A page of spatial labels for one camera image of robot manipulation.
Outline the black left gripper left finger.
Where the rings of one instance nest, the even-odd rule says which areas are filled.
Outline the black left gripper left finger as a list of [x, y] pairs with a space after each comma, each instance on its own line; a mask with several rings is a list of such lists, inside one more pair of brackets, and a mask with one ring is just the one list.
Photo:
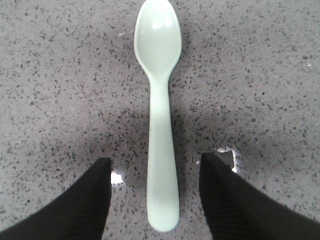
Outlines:
[[100, 240], [111, 202], [111, 160], [99, 158], [69, 189], [21, 222], [2, 240]]

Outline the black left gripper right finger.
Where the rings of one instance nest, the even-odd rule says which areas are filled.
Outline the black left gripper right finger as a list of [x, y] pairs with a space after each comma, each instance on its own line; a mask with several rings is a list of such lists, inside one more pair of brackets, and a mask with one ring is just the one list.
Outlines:
[[199, 194], [215, 240], [318, 240], [320, 224], [274, 201], [217, 155], [200, 161]]

